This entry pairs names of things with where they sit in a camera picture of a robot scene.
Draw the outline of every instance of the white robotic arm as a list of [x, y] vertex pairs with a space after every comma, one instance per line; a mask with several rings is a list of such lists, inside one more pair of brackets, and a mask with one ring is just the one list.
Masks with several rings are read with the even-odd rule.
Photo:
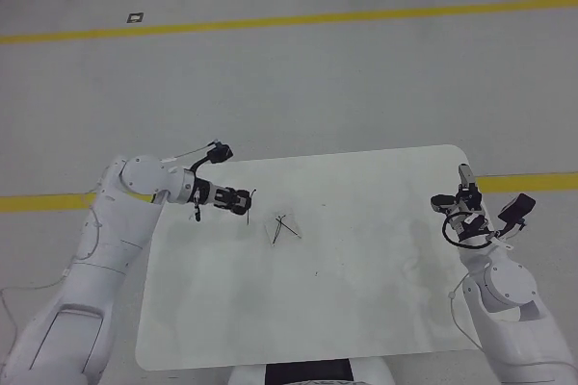
[[[237, 215], [250, 208], [249, 192], [220, 188], [196, 176], [202, 163], [219, 163], [231, 156], [227, 145], [215, 142], [190, 169], [167, 168], [150, 156], [117, 157], [102, 177], [62, 288], [17, 339], [1, 384], [97, 384], [116, 331], [112, 316], [118, 289], [129, 265], [149, 242], [164, 203], [193, 203], [197, 220], [200, 204]], [[505, 234], [523, 224], [522, 217], [535, 201], [521, 195], [499, 216], [508, 225], [493, 231], [467, 165], [460, 165], [460, 178], [457, 195], [437, 195], [431, 203], [446, 215], [443, 235], [460, 249], [469, 270], [462, 290], [482, 343], [479, 348], [503, 383], [578, 384], [569, 348], [539, 298], [533, 275], [507, 254], [511, 247], [505, 244]], [[132, 193], [154, 198], [145, 202]], [[447, 224], [456, 230], [459, 242], [447, 236]], [[520, 309], [519, 321], [490, 316], [511, 308]], [[382, 362], [378, 365], [378, 371], [385, 367]], [[393, 383], [388, 372], [383, 377], [385, 383]]]
[[[504, 229], [494, 231], [471, 169], [460, 165], [459, 173], [456, 196], [437, 195], [431, 204], [446, 215], [443, 236], [459, 248], [460, 260], [469, 270], [462, 292], [482, 343], [478, 347], [502, 383], [578, 384], [565, 338], [541, 301], [535, 278], [507, 252], [512, 247], [505, 243], [505, 235], [516, 225], [524, 226], [523, 217], [535, 200], [519, 195], [499, 214], [506, 223]], [[447, 224], [458, 234], [458, 243], [447, 236]], [[451, 306], [454, 296], [450, 293]], [[512, 308], [520, 310], [518, 321], [500, 321], [490, 315]]]
[[[130, 264], [149, 242], [164, 203], [213, 204], [243, 215], [250, 194], [196, 177], [206, 161], [232, 153], [216, 142], [191, 169], [168, 168], [150, 156], [117, 157], [107, 167], [59, 292], [28, 323], [1, 375], [5, 385], [96, 384], [109, 360], [116, 294]], [[145, 202], [137, 194], [154, 194]]]

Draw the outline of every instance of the wire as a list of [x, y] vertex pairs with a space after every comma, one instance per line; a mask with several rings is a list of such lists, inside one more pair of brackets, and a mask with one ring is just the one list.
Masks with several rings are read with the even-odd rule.
[[456, 288], [454, 288], [454, 290], [452, 292], [450, 292], [447, 296], [450, 298], [450, 313], [452, 314], [452, 321], [454, 322], [454, 325], [458, 328], [458, 330], [460, 331], [460, 333], [462, 333], [464, 335], [464, 337], [466, 337], [471, 344], [473, 344], [480, 352], [482, 352], [486, 358], [488, 358], [489, 360], [493, 360], [496, 361], [500, 364], [503, 365], [508, 365], [511, 367], [536, 367], [539, 365], [564, 365], [564, 366], [568, 366], [572, 369], [574, 369], [575, 374], [578, 377], [578, 368], [576, 368], [576, 366], [574, 366], [573, 364], [570, 364], [566, 361], [537, 361], [537, 362], [530, 362], [528, 364], [513, 364], [511, 362], [506, 362], [506, 361], [502, 361], [496, 357], [493, 357], [491, 355], [488, 355], [484, 349], [482, 348], [482, 346], [480, 346], [480, 344], [478, 344], [477, 342], [475, 342], [475, 340], [473, 338], [471, 338], [471, 336], [469, 336], [459, 325], [458, 321], [456, 320], [456, 314], [454, 313], [454, 298], [456, 298], [456, 291], [459, 289], [460, 285], [462, 285], [462, 282], [464, 282], [464, 280], [469, 276], [469, 275], [475, 275], [475, 274], [479, 274], [483, 271], [485, 271], [487, 268], [489, 267], [489, 265], [487, 265], [486, 267], [484, 267], [483, 269], [479, 269], [475, 272], [468, 272], [459, 282], [458, 285], [456, 285]]
[[161, 159], [161, 163], [175, 162], [175, 161], [177, 161], [178, 158], [182, 158], [182, 157], [184, 157], [184, 156], [191, 155], [191, 154], [194, 154], [194, 153], [199, 152], [199, 151], [201, 151], [201, 150], [204, 150], [204, 149], [208, 148], [209, 146], [213, 145], [213, 144], [216, 143], [216, 142], [217, 142], [216, 140], [210, 141], [209, 143], [207, 143], [207, 144], [204, 145], [203, 147], [200, 147], [200, 148], [198, 148], [198, 149], [196, 149], [196, 150], [189, 151], [189, 152], [185, 152], [184, 154], [176, 155], [176, 156], [174, 156], [174, 157]]
[[96, 240], [94, 241], [94, 247], [92, 248], [92, 251], [90, 251], [88, 254], [86, 254], [85, 257], [80, 257], [79, 255], [75, 254], [74, 258], [78, 261], [85, 261], [88, 258], [92, 257], [93, 254], [96, 252], [96, 249], [98, 248], [98, 243], [100, 242], [100, 228], [102, 227], [102, 224], [98, 221], [98, 215], [96, 214], [96, 210], [93, 208], [91, 203], [85, 199], [87, 194], [94, 193], [100, 185], [101, 185], [101, 182], [98, 181], [98, 182], [96, 182], [96, 186], [94, 186], [94, 188], [92, 190], [88, 190], [87, 192], [84, 192], [83, 194], [80, 195], [82, 202], [84, 202], [84, 204], [86, 206], [88, 206], [88, 210], [90, 210], [90, 212], [92, 213], [92, 216], [94, 217], [94, 225], [93, 226], [96, 228]]
[[443, 220], [443, 227], [441, 228], [441, 233], [443, 234], [443, 238], [445, 238], [445, 241], [447, 241], [450, 244], [453, 244], [456, 247], [460, 247], [460, 248], [468, 248], [471, 250], [479, 250], [481, 248], [485, 248], [488, 247], [492, 244], [491, 241], [486, 241], [484, 244], [478, 244], [478, 245], [472, 245], [472, 244], [460, 244], [458, 242], [454, 242], [450, 239], [450, 237], [447, 235], [447, 225], [450, 223], [450, 221], [458, 216], [470, 216], [472, 215], [472, 213], [466, 212], [466, 211], [459, 211], [457, 213], [453, 213], [450, 216], [445, 217], [445, 220]]
[[[250, 201], [252, 202], [252, 196], [254, 195], [254, 193], [257, 191], [257, 189], [252, 190], [252, 192], [250, 193]], [[250, 224], [250, 208], [247, 210], [247, 226]]]
[[11, 326], [13, 327], [13, 339], [11, 340], [11, 345], [9, 346], [9, 351], [7, 352], [7, 355], [6, 355], [4, 362], [2, 362], [0, 364], [0, 383], [2, 382], [2, 374], [4, 373], [4, 368], [7, 366], [7, 359], [9, 358], [11, 353], [13, 352], [13, 349], [15, 347], [15, 343], [17, 342], [17, 337], [19, 337], [19, 327], [17, 326], [17, 322], [15, 322], [15, 318], [13, 317], [13, 313], [11, 312], [9, 305], [7, 304], [7, 299], [5, 297], [5, 291], [7, 291], [7, 290], [35, 291], [35, 290], [41, 290], [41, 289], [48, 289], [48, 288], [51, 288], [53, 286], [56, 286], [59, 283], [61, 283], [62, 281], [64, 281], [65, 278], [70, 273], [70, 265], [72, 264], [73, 259], [71, 259], [70, 263], [68, 264], [68, 268], [66, 268], [63, 271], [60, 279], [58, 279], [55, 282], [52, 282], [52, 283], [47, 284], [47, 285], [41, 285], [41, 286], [7, 286], [5, 288], [0, 289], [0, 301], [2, 302], [2, 308], [4, 309], [5, 313], [7, 314], [7, 317], [9, 318], [9, 322], [11, 323]]

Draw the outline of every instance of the floor marking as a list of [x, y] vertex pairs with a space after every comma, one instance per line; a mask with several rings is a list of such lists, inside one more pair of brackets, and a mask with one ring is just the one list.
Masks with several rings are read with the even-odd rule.
[[346, 23], [417, 17], [439, 17], [461, 14], [507, 13], [562, 8], [577, 8], [578, 0], [525, 0], [516, 2], [469, 4], [432, 8], [364, 11], [352, 13], [321, 13], [298, 16], [223, 20], [192, 24], [151, 25], [90, 31], [66, 31], [44, 34], [0, 36], [0, 44], [26, 44], [79, 39], [115, 39], [148, 35], [187, 34], [251, 28], [286, 27], [306, 24]]
[[[552, 174], [523, 174], [502, 176], [479, 176], [482, 193], [556, 192], [578, 190], [578, 172]], [[149, 200], [148, 195], [136, 195]], [[93, 193], [85, 195], [92, 202]], [[51, 195], [0, 196], [0, 213], [38, 211], [67, 211], [87, 209], [80, 193]]]

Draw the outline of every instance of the concrete floor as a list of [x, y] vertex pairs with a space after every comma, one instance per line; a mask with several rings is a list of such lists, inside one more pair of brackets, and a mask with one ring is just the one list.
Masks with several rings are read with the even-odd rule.
[[[0, 35], [119, 28], [132, 12], [166, 24], [463, 3], [1, 0]], [[165, 157], [214, 138], [236, 160], [451, 143], [482, 175], [577, 171], [578, 10], [0, 45], [0, 195], [82, 192], [118, 153]], [[578, 192], [534, 197], [513, 256], [578, 364]], [[0, 214], [0, 287], [58, 277], [84, 215]], [[229, 369], [137, 366], [145, 262], [122, 290], [103, 383], [226, 382]], [[10, 295], [19, 324], [50, 296]], [[0, 309], [0, 361], [10, 336]], [[388, 363], [399, 384], [496, 382], [474, 351]]]

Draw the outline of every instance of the table top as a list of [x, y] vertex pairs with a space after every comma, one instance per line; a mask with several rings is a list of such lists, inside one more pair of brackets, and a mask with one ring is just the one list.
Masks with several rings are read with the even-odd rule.
[[[432, 195], [452, 145], [203, 166], [257, 189], [247, 218], [167, 204], [152, 237], [136, 358], [148, 371], [472, 348], [447, 293], [466, 273]], [[278, 215], [285, 226], [276, 229]], [[475, 336], [463, 300], [458, 320]]]

